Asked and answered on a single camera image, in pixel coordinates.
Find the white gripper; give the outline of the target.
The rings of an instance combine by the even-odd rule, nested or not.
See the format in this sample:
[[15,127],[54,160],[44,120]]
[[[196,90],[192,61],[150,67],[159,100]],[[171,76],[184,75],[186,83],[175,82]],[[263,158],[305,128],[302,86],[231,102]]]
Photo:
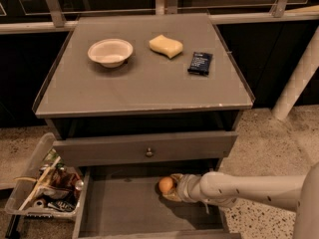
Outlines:
[[183,201],[187,203],[201,202],[203,200],[203,195],[200,190],[200,176],[174,173],[171,174],[170,177],[177,183],[177,194],[175,192],[164,193],[162,196],[165,199],[173,202]]

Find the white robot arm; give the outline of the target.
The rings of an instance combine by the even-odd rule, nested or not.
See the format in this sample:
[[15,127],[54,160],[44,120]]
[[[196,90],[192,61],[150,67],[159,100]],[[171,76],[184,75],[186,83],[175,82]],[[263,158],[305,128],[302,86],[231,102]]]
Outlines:
[[[319,29],[272,110],[277,119],[288,116],[318,68]],[[297,176],[231,176],[216,171],[202,176],[176,173],[159,181],[159,191],[165,199],[175,202],[230,208],[240,198],[294,211],[292,239],[319,239],[319,163],[307,174]]]

